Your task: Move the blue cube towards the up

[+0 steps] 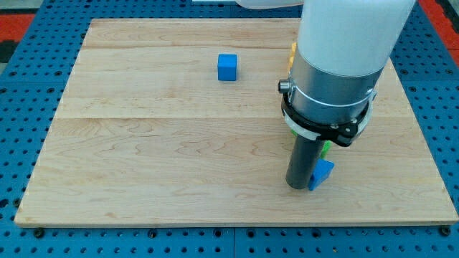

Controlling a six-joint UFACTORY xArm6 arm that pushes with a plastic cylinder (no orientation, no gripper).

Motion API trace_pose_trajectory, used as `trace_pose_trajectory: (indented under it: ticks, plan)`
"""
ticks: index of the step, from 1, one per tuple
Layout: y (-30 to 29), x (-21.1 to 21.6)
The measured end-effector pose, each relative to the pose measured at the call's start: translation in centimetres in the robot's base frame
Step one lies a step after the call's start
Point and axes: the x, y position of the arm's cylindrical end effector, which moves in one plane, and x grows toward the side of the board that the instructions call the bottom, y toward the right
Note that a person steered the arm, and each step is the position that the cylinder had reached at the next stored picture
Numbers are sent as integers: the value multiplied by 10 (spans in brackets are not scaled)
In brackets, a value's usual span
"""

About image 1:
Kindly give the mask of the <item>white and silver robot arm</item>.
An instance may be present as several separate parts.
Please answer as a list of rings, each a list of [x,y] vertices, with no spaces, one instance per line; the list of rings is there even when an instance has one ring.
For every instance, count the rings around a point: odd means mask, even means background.
[[[415,0],[237,0],[246,9],[303,7],[288,78],[285,122],[308,140],[347,147],[372,115],[374,87]]]

